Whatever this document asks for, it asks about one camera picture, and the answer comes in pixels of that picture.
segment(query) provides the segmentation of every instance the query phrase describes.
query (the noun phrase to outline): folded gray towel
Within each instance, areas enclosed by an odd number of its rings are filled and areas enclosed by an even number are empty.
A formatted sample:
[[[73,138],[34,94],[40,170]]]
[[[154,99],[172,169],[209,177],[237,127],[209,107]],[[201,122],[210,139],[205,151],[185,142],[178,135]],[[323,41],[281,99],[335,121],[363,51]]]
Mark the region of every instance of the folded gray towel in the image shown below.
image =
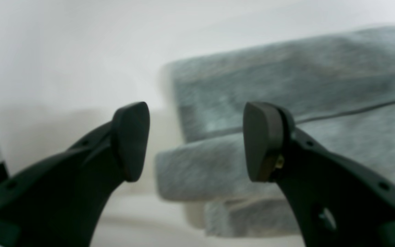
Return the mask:
[[[298,127],[328,150],[395,183],[395,27],[193,58],[169,68],[186,140],[200,141],[157,156],[158,189],[169,200],[210,201],[207,234],[298,232],[293,218],[273,208],[285,207],[277,203],[278,187],[248,180],[241,133],[247,101],[288,108]]]

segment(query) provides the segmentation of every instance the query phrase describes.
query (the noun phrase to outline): white surface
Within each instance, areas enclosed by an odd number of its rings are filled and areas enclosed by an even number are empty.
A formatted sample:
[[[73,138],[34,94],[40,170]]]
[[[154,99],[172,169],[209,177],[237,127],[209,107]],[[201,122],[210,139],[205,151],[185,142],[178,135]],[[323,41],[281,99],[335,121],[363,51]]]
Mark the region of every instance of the white surface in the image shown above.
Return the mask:
[[[390,0],[0,0],[0,147],[12,174],[146,101],[141,180],[105,208],[92,246],[302,246],[299,236],[205,238],[158,199],[154,155],[182,142],[161,67],[251,45],[395,23]]]

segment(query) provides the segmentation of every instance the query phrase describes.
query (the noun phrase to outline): gray towel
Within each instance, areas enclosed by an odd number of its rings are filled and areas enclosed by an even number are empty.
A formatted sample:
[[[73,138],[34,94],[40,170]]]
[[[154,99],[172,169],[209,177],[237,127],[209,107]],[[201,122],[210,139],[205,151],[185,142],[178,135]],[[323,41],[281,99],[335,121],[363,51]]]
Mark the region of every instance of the gray towel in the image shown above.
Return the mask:
[[[328,150],[395,183],[395,27],[193,58],[168,68],[191,143],[157,156],[158,190],[168,200],[208,201],[207,234],[298,232],[293,216],[280,217],[273,208],[284,207],[278,187],[248,180],[241,133],[247,101],[288,108],[298,127]]]

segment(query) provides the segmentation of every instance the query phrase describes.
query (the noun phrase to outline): gray fabric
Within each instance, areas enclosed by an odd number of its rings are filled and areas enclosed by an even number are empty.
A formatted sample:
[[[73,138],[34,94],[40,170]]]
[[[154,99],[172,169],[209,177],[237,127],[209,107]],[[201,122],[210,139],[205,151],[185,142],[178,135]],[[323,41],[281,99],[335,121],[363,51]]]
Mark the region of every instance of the gray fabric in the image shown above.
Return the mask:
[[[290,210],[278,187],[253,184],[246,174],[241,124],[247,101],[288,108],[297,126],[328,150],[395,183],[395,27],[193,58],[169,68],[189,143],[157,156],[158,190],[168,200],[208,201],[207,234],[298,231],[282,213]]]
[[[188,142],[241,131],[247,101],[295,120],[395,101],[395,27],[321,36],[169,65]]]

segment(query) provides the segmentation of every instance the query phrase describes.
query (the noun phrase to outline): white wall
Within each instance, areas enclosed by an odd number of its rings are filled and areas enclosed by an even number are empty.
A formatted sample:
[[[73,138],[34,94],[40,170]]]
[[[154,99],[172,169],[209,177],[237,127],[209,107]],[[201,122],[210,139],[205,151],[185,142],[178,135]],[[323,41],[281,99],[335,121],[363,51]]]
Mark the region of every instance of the white wall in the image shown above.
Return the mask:
[[[146,101],[143,176],[114,193],[93,246],[302,246],[300,237],[205,238],[182,205],[158,199],[153,157],[182,142],[160,69],[178,58],[379,23],[395,23],[395,1],[0,0],[0,148],[14,174],[116,108]]]

